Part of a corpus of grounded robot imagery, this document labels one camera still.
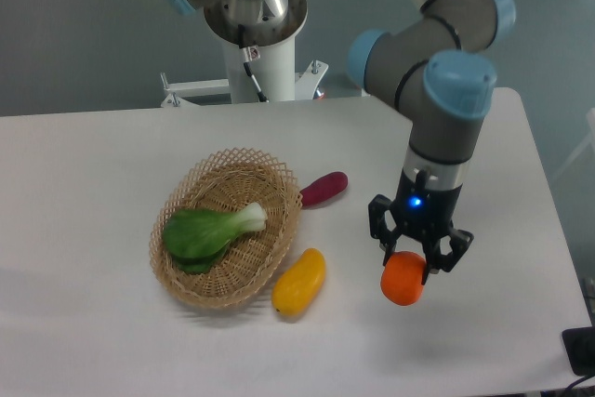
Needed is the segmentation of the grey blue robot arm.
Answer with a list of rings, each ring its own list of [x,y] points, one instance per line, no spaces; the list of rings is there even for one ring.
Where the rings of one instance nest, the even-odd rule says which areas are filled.
[[[266,50],[291,40],[307,16],[305,0],[169,0],[202,9],[231,48],[227,62],[236,102],[297,97],[292,57]],[[426,274],[450,271],[472,243],[452,217],[496,84],[482,53],[516,20],[513,0],[413,0],[421,20],[396,34],[370,30],[351,45],[352,82],[410,120],[412,130],[394,198],[368,206],[369,228],[387,255],[398,240],[418,241]]]

